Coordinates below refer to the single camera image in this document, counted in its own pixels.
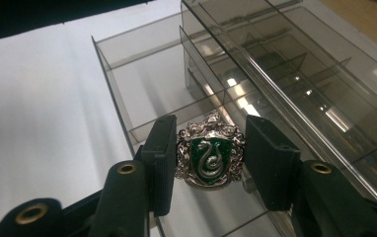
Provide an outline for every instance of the silver ring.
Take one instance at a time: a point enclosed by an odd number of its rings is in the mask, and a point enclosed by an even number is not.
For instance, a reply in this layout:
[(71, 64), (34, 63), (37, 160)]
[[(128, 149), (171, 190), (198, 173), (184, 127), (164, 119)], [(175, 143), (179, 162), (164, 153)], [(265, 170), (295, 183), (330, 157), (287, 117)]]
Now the silver ring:
[(241, 180), (244, 134), (238, 126), (222, 121), (217, 111), (203, 122), (189, 122), (180, 130), (177, 142), (177, 179), (206, 191)]

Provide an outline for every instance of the white surface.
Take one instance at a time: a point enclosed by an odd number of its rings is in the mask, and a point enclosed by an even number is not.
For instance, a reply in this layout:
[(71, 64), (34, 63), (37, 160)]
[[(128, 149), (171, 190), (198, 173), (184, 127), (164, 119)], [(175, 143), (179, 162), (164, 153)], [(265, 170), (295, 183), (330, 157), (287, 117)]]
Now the white surface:
[(0, 39), (0, 220), (33, 198), (65, 207), (131, 158), (91, 36), (179, 11), (179, 0), (159, 0)]
[[(164, 218), (169, 229), (167, 236), (213, 237), (224, 236), (263, 212), (256, 197), (247, 194), (241, 183), (205, 192), (175, 179), (171, 211)], [(273, 232), (274, 227), (270, 224), (260, 228), (263, 232)]]

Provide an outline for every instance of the snake emblem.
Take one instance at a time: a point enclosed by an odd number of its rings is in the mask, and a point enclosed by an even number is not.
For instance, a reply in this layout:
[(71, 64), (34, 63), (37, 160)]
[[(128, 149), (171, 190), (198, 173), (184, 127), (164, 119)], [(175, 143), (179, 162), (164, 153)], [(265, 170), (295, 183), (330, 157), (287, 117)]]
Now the snake emblem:
[(214, 179), (220, 176), (223, 171), (223, 161), (222, 161), (222, 154), (219, 150), (219, 145), (216, 146), (216, 156), (210, 156), (212, 152), (213, 145), (210, 141), (201, 141), (197, 148), (199, 150), (203, 150), (207, 147), (207, 150), (203, 153), (200, 158), (200, 161), (197, 165), (197, 171), (199, 175), (204, 179)]

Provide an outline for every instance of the acrylic box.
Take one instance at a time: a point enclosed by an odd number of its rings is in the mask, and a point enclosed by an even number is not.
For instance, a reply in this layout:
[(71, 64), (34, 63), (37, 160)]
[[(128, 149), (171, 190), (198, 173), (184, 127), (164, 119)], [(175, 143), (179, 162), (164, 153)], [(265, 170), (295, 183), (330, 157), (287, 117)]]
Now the acrylic box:
[[(95, 42), (130, 151), (164, 115), (178, 129), (212, 110), (241, 129), (256, 115), (302, 160), (335, 164), (377, 200), (377, 62), (298, 2), (183, 1), (181, 14)], [(166, 236), (293, 233), (288, 213), (266, 211), (241, 183), (202, 192), (176, 181), (159, 220)]]

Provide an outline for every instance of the metal grommet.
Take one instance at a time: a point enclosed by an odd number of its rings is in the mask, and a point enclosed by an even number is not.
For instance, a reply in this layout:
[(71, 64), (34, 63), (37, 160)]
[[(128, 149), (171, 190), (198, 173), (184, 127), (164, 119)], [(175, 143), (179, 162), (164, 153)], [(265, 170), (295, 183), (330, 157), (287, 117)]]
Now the metal grommet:
[(314, 163), (311, 165), (311, 168), (312, 170), (324, 175), (328, 175), (333, 171), (328, 165), (322, 163)]
[(131, 163), (123, 164), (117, 168), (117, 171), (120, 174), (127, 175), (136, 171), (136, 165)]
[(42, 218), (46, 213), (47, 205), (45, 203), (29, 205), (17, 214), (16, 222), (21, 225), (30, 224)]

